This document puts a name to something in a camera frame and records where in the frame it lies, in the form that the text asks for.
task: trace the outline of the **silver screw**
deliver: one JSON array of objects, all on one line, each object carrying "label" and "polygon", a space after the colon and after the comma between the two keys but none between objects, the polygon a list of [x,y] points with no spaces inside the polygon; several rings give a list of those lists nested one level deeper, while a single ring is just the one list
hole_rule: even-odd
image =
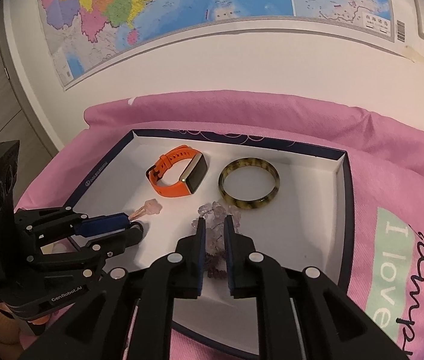
[{"label": "silver screw", "polygon": [[123,278],[125,274],[126,274],[126,271],[124,268],[114,268],[109,273],[110,277],[115,280]]},{"label": "silver screw", "polygon": [[315,266],[310,266],[305,270],[305,274],[311,279],[317,279],[321,275],[321,271],[319,271]]},{"label": "silver screw", "polygon": [[182,255],[180,253],[171,253],[167,256],[167,260],[170,263],[179,263],[182,261]]},{"label": "silver screw", "polygon": [[261,261],[263,261],[264,259],[264,255],[262,253],[259,252],[253,252],[251,254],[249,254],[249,260],[252,261],[253,263],[259,263]]}]

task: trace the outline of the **bangle bracelet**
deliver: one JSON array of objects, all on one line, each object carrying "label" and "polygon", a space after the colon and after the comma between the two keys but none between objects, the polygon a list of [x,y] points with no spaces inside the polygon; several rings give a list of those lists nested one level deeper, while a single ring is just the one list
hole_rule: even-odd
[{"label": "bangle bracelet", "polygon": [[[226,180],[227,176],[231,174],[234,170],[242,168],[242,167],[259,167],[268,171],[275,180],[275,186],[267,195],[263,198],[256,200],[239,200],[232,196],[230,196],[226,190],[223,189],[223,183]],[[272,199],[277,195],[280,187],[280,177],[277,170],[267,161],[261,160],[260,158],[240,158],[228,164],[219,176],[219,191],[222,195],[223,199],[236,207],[242,208],[244,210],[250,210],[253,208],[263,207],[269,204]]]}]

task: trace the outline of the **barcode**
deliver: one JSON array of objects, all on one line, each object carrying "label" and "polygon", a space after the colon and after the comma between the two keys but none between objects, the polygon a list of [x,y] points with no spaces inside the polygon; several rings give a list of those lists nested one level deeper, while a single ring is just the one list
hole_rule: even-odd
[{"label": "barcode", "polygon": [[406,41],[406,25],[402,21],[397,21],[397,39],[401,42]]}]

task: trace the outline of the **smartwatch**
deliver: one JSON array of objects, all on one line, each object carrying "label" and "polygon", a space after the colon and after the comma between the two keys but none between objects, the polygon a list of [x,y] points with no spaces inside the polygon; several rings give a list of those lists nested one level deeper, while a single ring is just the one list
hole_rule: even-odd
[{"label": "smartwatch", "polygon": [[[157,181],[163,177],[168,169],[175,163],[186,159],[192,159],[192,161],[182,172],[177,183],[163,187],[157,185]],[[193,194],[201,184],[207,169],[205,157],[200,151],[182,145],[170,150],[167,154],[161,155],[159,160],[145,172],[145,176],[160,196],[178,198]]]}]

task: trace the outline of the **orange watch strap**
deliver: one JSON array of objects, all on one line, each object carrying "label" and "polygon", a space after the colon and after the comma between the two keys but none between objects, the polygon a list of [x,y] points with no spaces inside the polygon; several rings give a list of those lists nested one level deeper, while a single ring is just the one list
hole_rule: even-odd
[{"label": "orange watch strap", "polygon": [[177,183],[165,187],[158,186],[157,181],[159,181],[166,171],[175,163],[185,159],[192,159],[199,153],[200,151],[198,150],[192,149],[187,145],[182,145],[170,150],[164,155],[161,155],[154,166],[148,170],[148,178],[155,191],[166,198],[176,198],[179,196],[189,195],[189,189],[183,181],[179,180]]}]

